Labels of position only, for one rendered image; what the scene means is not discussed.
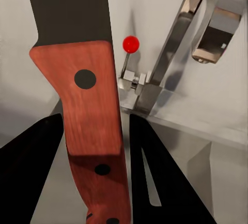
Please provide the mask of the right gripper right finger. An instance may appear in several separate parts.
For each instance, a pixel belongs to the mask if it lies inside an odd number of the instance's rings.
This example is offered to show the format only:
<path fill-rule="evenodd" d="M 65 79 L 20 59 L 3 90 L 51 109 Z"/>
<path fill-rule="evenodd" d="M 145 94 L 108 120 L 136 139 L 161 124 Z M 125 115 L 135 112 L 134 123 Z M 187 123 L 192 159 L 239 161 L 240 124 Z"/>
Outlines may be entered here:
<path fill-rule="evenodd" d="M 153 128 L 130 115 L 133 224 L 216 224 Z M 142 148 L 162 206 L 149 201 Z"/>

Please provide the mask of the parer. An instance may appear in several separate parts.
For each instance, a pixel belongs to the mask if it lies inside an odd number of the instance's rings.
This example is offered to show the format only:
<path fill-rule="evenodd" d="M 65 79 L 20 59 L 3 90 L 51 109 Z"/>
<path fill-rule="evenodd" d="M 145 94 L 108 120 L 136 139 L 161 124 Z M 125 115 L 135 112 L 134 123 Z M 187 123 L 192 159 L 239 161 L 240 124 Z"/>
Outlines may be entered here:
<path fill-rule="evenodd" d="M 29 55 L 63 105 L 71 172 L 86 224 L 131 224 L 108 0 L 30 0 Z"/>

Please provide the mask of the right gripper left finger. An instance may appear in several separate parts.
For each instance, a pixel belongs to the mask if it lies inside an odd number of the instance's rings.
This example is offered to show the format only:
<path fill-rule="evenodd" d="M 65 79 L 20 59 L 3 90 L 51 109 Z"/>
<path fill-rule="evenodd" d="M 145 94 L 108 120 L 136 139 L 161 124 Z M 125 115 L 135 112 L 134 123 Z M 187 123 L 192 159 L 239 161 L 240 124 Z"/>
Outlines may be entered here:
<path fill-rule="evenodd" d="M 149 121 L 141 115 L 135 115 Z M 0 224 L 30 224 L 64 130 L 47 116 L 0 148 Z"/>

